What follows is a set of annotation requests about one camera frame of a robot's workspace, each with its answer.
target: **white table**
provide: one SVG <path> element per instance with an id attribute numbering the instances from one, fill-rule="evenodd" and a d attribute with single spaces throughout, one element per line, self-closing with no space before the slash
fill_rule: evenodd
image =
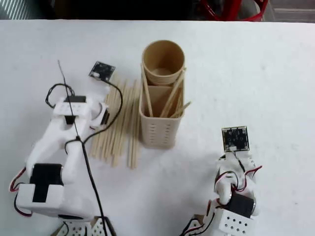
<path id="1" fill-rule="evenodd" d="M 0 21 L 1 235 L 48 235 L 60 225 L 37 214 L 19 216 L 7 192 L 48 125 L 45 95 L 62 81 L 57 60 L 77 94 L 98 93 L 103 85 L 87 76 L 96 60 L 117 66 L 121 78 L 139 79 L 142 50 L 158 39 L 185 51 L 185 101 L 193 104 L 175 147 L 142 148 L 135 171 L 126 158 L 115 169 L 91 159 L 118 235 L 176 236 L 194 213 L 203 214 L 214 197 L 221 127 L 239 125 L 247 125 L 253 157 L 264 165 L 257 175 L 256 235 L 314 232 L 314 24 L 36 20 Z M 64 153 L 55 158 L 63 161 Z M 81 168 L 79 186 L 94 197 Z"/>

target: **cylindrical cup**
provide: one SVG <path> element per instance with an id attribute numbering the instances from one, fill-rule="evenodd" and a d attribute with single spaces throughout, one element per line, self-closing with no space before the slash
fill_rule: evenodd
<path id="1" fill-rule="evenodd" d="M 174 83 L 184 69 L 185 55 L 178 44 L 159 40 L 144 49 L 142 64 L 152 84 L 166 86 Z"/>

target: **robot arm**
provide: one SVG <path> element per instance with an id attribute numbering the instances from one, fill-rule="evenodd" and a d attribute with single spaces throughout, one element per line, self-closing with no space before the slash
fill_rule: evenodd
<path id="1" fill-rule="evenodd" d="M 239 131 L 242 131 L 242 134 L 244 131 L 247 137 L 246 127 L 227 130 L 232 136 L 235 133 L 237 135 L 228 137 L 229 142 L 223 141 L 228 149 L 217 162 L 217 177 L 214 184 L 214 191 L 219 197 L 209 201 L 205 215 L 194 216 L 189 221 L 181 236 L 253 235 L 255 226 L 253 216 L 259 214 L 255 173 L 261 166 L 257 167 L 248 154 L 247 139 L 246 150 L 244 150 L 246 145 L 235 141 L 240 139 Z"/>
<path id="2" fill-rule="evenodd" d="M 82 139 L 86 138 L 90 126 L 104 125 L 109 114 L 105 104 L 90 97 L 71 96 L 69 99 L 72 99 L 73 116 L 69 102 L 62 98 L 54 108 L 43 137 L 27 159 L 30 182 L 20 184 L 16 203 L 18 207 L 52 217 L 90 221 L 94 217 L 92 201 L 81 196 L 73 185 L 79 161 L 84 160 L 82 146 L 80 142 L 70 142 L 66 147 L 65 144 L 76 139 L 76 129 Z M 48 162 L 53 153 L 64 148 L 67 152 L 64 165 Z"/>

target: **beige container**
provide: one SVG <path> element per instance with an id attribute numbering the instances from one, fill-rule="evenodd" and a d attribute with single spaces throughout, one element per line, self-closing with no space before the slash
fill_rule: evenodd
<path id="1" fill-rule="evenodd" d="M 142 140 L 148 148 L 172 148 L 175 145 L 177 129 L 184 116 L 184 112 L 178 118 L 159 118 L 171 91 L 172 87 L 149 86 L 154 116 L 149 117 L 146 96 L 141 90 L 139 113 L 141 117 Z M 179 101 L 180 93 L 184 94 L 183 86 L 181 86 L 175 95 L 175 101 L 177 102 Z M 175 113 L 177 102 L 172 104 L 170 115 Z"/>
<path id="2" fill-rule="evenodd" d="M 167 86 L 175 82 L 184 69 L 185 55 L 178 44 L 159 40 L 144 49 L 142 64 L 153 85 Z"/>

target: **black wire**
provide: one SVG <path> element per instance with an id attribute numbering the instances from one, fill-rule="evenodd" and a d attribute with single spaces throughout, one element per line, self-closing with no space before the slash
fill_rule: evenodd
<path id="1" fill-rule="evenodd" d="M 90 169 L 90 164 L 89 164 L 89 160 L 88 160 L 87 151 L 86 151 L 86 149 L 85 149 L 85 145 L 84 145 L 84 143 L 82 142 L 82 140 L 80 140 L 80 142 L 81 142 L 81 144 L 82 144 L 82 149 L 83 149 L 85 164 L 87 165 L 87 169 L 88 169 L 90 181 L 91 181 L 93 190 L 94 190 L 95 195 L 96 195 L 96 199 L 97 199 L 97 203 L 98 203 L 98 207 L 99 207 L 99 211 L 100 211 L 100 216 L 101 216 L 101 218 L 102 218 L 102 223 L 103 223 L 103 229 L 104 229 L 104 232 L 105 232 L 105 236 L 107 236 L 107 231 L 106 231 L 106 226 L 105 226 L 105 220 L 104 220 L 105 217 L 104 217 L 104 213 L 103 213 L 103 208 L 102 208 L 102 204 L 101 204 L 100 199 L 99 199 L 98 191 L 97 191 L 97 188 L 96 188 L 96 185 L 95 185 L 95 182 L 94 182 L 92 173 L 91 173 L 91 169 Z"/>
<path id="2" fill-rule="evenodd" d="M 185 226 L 185 228 L 183 229 L 182 233 L 181 233 L 179 236 L 183 236 L 183 235 L 184 235 L 185 231 L 189 228 L 189 225 L 191 224 L 191 222 L 192 222 L 193 220 L 198 220 L 198 219 L 197 219 L 197 218 L 192 218 L 192 219 L 190 219 L 189 222 L 188 222 L 188 224 Z"/>
<path id="3" fill-rule="evenodd" d="M 124 102 L 124 100 L 123 100 L 123 94 L 122 94 L 122 92 L 120 91 L 120 89 L 119 89 L 116 85 L 112 84 L 112 83 L 109 82 L 109 81 L 105 81 L 105 80 L 104 80 L 104 82 L 107 83 L 107 84 L 109 84 L 110 86 L 113 86 L 115 89 L 117 89 L 117 91 L 119 92 L 119 95 L 120 95 L 120 106 L 119 106 L 119 109 L 118 109 L 117 113 L 115 114 L 114 118 L 112 119 L 112 121 L 111 121 L 104 129 L 99 130 L 99 131 L 97 131 L 97 132 L 95 132 L 95 133 L 89 135 L 89 136 L 83 141 L 84 144 L 85 144 L 91 137 L 93 137 L 93 136 L 95 136 L 95 135 L 97 135 L 97 134 L 99 134 L 99 133 L 102 133 L 102 132 L 106 131 L 106 130 L 115 122 L 115 120 L 117 119 L 117 117 L 118 117 L 118 115 L 120 114 L 120 112 L 121 112 L 121 110 L 122 110 L 122 107 L 123 107 L 123 102 Z"/>
<path id="4" fill-rule="evenodd" d="M 188 236 L 200 235 L 200 234 L 203 234 L 204 232 L 206 232 L 206 230 L 207 230 L 207 229 L 209 228 L 209 226 L 211 225 L 211 223 L 212 223 L 214 217 L 215 217 L 215 213 L 213 212 L 212 218 L 211 218 L 211 220 L 210 220 L 208 226 L 207 226 L 203 231 L 201 231 L 201 232 L 199 232 L 199 233 L 194 233 L 194 234 L 192 234 L 192 235 L 191 235 L 191 234 L 188 234 Z"/>
<path id="5" fill-rule="evenodd" d="M 33 212 L 31 211 L 30 213 L 25 213 L 25 212 L 22 212 L 20 209 L 18 209 L 17 205 L 16 205 L 16 199 L 18 197 L 18 194 L 15 195 L 15 198 L 14 198 L 14 202 L 13 202 L 13 206 L 14 206 L 14 209 L 22 216 L 25 216 L 25 217 L 31 217 L 33 215 Z"/>
<path id="6" fill-rule="evenodd" d="M 72 142 L 75 142 L 75 141 L 80 141 L 80 140 L 81 140 L 80 137 L 77 136 L 75 139 L 72 139 L 72 140 L 67 141 L 67 142 L 64 144 L 65 153 L 68 155 L 68 152 L 67 152 L 66 147 L 67 147 L 67 145 L 68 145 L 69 143 L 72 143 Z"/>
<path id="7" fill-rule="evenodd" d="M 65 233 L 65 235 L 64 235 L 64 236 L 67 236 L 70 229 L 69 229 L 68 224 L 65 221 L 63 222 L 63 224 L 67 227 L 67 233 Z"/>
<path id="8" fill-rule="evenodd" d="M 55 85 L 53 85 L 53 86 L 48 90 L 48 93 L 47 93 L 46 99 L 45 99 L 46 104 L 47 104 L 48 106 L 50 106 L 51 108 L 55 108 L 56 105 L 51 105 L 51 103 L 49 102 L 49 96 L 51 95 L 51 93 L 53 92 L 53 90 L 55 89 L 55 87 L 57 87 L 57 86 L 65 86 L 67 89 L 70 90 L 71 95 L 72 95 L 72 96 L 75 96 L 74 90 L 73 90 L 69 85 L 65 85 L 65 84 L 61 84 L 61 83 L 55 84 Z"/>
<path id="9" fill-rule="evenodd" d="M 233 153 L 234 153 L 235 158 L 238 160 L 238 163 L 240 164 L 240 166 L 241 166 L 243 172 L 245 173 L 246 170 L 245 170 L 245 167 L 244 167 L 243 163 L 242 163 L 241 160 L 236 156 L 235 152 L 233 152 Z"/>
<path id="10" fill-rule="evenodd" d="M 67 90 L 67 86 L 66 86 L 66 82 L 65 82 L 65 77 L 64 77 L 64 74 L 63 74 L 63 70 L 61 69 L 61 66 L 60 66 L 60 61 L 58 60 L 58 65 L 59 65 L 59 69 L 60 69 L 60 72 L 61 74 L 63 75 L 63 82 L 64 82 L 64 86 L 65 86 L 65 92 L 67 93 L 67 99 L 68 99 L 68 102 L 69 102 L 69 106 L 70 106 L 70 110 L 71 110 L 71 115 L 73 115 L 73 110 L 72 110 L 72 106 L 71 106 L 71 102 L 70 102 L 70 98 L 69 98 L 69 93 L 68 93 L 68 90 Z M 75 120 L 73 121 L 74 123 L 74 127 L 75 127 L 75 132 L 77 133 L 77 137 L 79 136 L 79 133 L 78 133 L 78 129 L 77 129 L 77 125 L 75 123 Z"/>
<path id="11" fill-rule="evenodd" d="M 19 183 L 17 183 L 17 184 L 13 187 L 13 189 L 16 189 L 21 183 L 24 183 L 24 182 L 19 182 Z"/>
<path id="12" fill-rule="evenodd" d="M 236 189 L 238 189 L 239 180 L 238 180 L 237 174 L 236 174 L 234 171 L 226 171 L 226 172 L 223 172 L 222 174 L 220 174 L 219 176 L 217 176 L 217 177 L 216 177 L 216 180 L 215 180 L 215 184 L 217 183 L 219 177 L 220 177 L 220 176 L 223 176 L 223 175 L 225 175 L 225 174 L 234 174 L 234 175 L 235 175 L 236 180 L 237 180 Z"/>
<path id="13" fill-rule="evenodd" d="M 62 69 L 61 69 L 60 61 L 59 61 L 59 60 L 58 60 L 58 65 L 59 65 L 59 69 L 60 69 L 60 71 L 61 71 L 61 74 L 62 74 L 62 76 L 63 76 L 64 84 L 66 85 L 65 77 L 64 77 L 63 71 L 62 71 Z M 103 132 L 103 131 L 107 130 L 107 129 L 111 126 L 111 124 L 115 121 L 115 119 L 116 119 L 117 116 L 119 115 L 119 113 L 120 113 L 120 111 L 121 111 L 121 108 L 122 108 L 122 104 L 123 104 L 123 95 L 122 95 L 122 92 L 120 91 L 120 89 L 119 89 L 117 86 L 115 86 L 115 85 L 113 85 L 112 83 L 110 83 L 110 82 L 107 82 L 107 83 L 108 83 L 108 84 L 111 84 L 112 86 L 114 86 L 114 87 L 119 91 L 119 93 L 120 93 L 120 95 L 121 95 L 121 106 L 120 106 L 120 109 L 118 110 L 118 112 L 116 113 L 116 115 L 114 116 L 112 122 L 111 122 L 104 130 L 100 130 L 100 131 L 98 131 L 97 133 Z M 69 94 L 68 94 L 68 91 L 67 91 L 67 87 L 66 87 L 66 86 L 65 86 L 65 90 L 66 90 L 66 93 L 67 93 L 67 99 L 68 99 L 68 102 L 69 102 L 69 105 L 70 105 L 70 109 L 71 109 L 71 115 L 73 116 L 73 110 L 72 110 L 72 107 L 71 107 L 71 102 L 70 102 L 70 99 L 69 99 Z M 90 137 L 96 135 L 97 133 L 94 133 L 94 134 L 88 136 L 87 139 L 83 142 L 83 141 L 81 140 L 79 134 L 78 134 L 78 130 L 77 130 L 77 128 L 76 128 L 75 120 L 74 120 L 73 123 L 74 123 L 74 125 L 75 125 L 77 137 L 76 137 L 75 140 L 70 140 L 70 141 L 71 141 L 71 142 L 79 141 L 79 142 L 81 143 L 81 145 L 82 145 L 83 155 L 84 155 L 85 163 L 86 163 L 86 166 L 87 166 L 88 174 L 89 174 L 89 177 L 90 177 L 90 181 L 91 181 L 93 190 L 94 190 L 95 195 L 96 195 L 96 199 L 97 199 L 99 211 L 100 211 L 101 218 L 102 218 L 104 233 L 105 233 L 105 236 L 107 236 L 106 225 L 105 225 L 105 217 L 104 217 L 102 205 L 101 205 L 101 202 L 100 202 L 100 199 L 99 199 L 99 195 L 98 195 L 98 191 L 97 191 L 97 188 L 96 188 L 96 185 L 95 185 L 95 182 L 94 182 L 92 173 L 91 173 L 90 164 L 89 164 L 89 160 L 88 160 L 88 155 L 87 155 L 87 152 L 86 152 L 86 149 L 85 149 L 85 142 L 86 142 Z"/>

